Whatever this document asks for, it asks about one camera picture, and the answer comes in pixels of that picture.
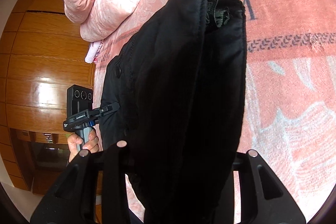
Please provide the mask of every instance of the silver bolt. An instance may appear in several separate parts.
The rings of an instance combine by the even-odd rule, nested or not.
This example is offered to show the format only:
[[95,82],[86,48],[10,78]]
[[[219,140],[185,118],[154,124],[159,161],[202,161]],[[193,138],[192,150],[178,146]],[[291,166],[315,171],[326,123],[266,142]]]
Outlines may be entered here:
[[258,152],[253,149],[249,150],[248,153],[252,158],[255,158],[256,156],[258,156]]
[[89,150],[87,150],[87,149],[83,149],[79,152],[79,155],[81,157],[86,157],[88,154],[89,154]]

